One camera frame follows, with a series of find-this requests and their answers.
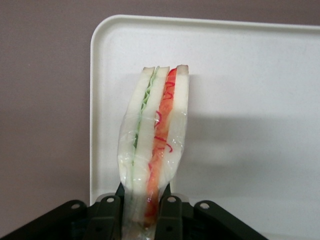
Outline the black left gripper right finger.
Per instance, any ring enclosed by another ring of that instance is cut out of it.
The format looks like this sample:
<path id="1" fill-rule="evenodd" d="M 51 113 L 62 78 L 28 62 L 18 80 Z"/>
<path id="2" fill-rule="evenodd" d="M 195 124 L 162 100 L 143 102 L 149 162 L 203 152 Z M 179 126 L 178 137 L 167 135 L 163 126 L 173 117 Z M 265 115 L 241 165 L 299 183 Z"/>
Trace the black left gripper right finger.
<path id="1" fill-rule="evenodd" d="M 182 194 L 172 194 L 168 184 L 159 202 L 159 213 L 154 238 L 156 240 L 183 240 L 187 218 L 193 217 L 193 207 Z"/>

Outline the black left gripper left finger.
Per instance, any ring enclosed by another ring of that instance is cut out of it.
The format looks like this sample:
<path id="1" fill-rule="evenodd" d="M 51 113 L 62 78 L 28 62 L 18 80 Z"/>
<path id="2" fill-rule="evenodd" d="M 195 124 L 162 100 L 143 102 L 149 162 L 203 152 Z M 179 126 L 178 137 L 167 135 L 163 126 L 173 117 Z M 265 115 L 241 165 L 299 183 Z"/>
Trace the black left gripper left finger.
<path id="1" fill-rule="evenodd" d="M 119 184 L 116 192 L 100 195 L 87 209 L 88 240 L 120 240 L 122 238 L 124 197 L 124 187 Z"/>

